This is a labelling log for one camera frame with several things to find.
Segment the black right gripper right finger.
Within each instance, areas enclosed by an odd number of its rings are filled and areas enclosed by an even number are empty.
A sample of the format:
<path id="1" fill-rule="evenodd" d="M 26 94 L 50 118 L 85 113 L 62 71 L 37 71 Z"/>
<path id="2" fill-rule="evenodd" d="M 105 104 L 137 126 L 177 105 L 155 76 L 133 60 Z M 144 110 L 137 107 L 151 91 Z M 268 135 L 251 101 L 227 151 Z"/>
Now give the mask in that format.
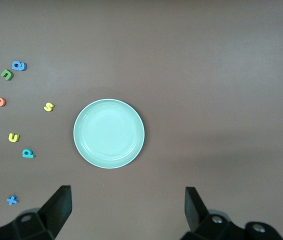
<path id="1" fill-rule="evenodd" d="M 187 186 L 184 213 L 189 226 L 183 240 L 282 240 L 269 224 L 251 221 L 241 228 L 220 213 L 210 213 L 195 187 Z"/>

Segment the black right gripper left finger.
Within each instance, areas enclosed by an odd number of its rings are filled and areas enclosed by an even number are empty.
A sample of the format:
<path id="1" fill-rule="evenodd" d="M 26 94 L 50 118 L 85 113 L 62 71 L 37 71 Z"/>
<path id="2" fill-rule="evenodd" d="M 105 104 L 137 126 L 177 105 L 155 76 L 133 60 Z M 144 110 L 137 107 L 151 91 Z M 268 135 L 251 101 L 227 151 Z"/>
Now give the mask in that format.
<path id="1" fill-rule="evenodd" d="M 0 240 L 54 240 L 72 212 L 72 189 L 62 185 L 37 211 L 0 227 Z"/>

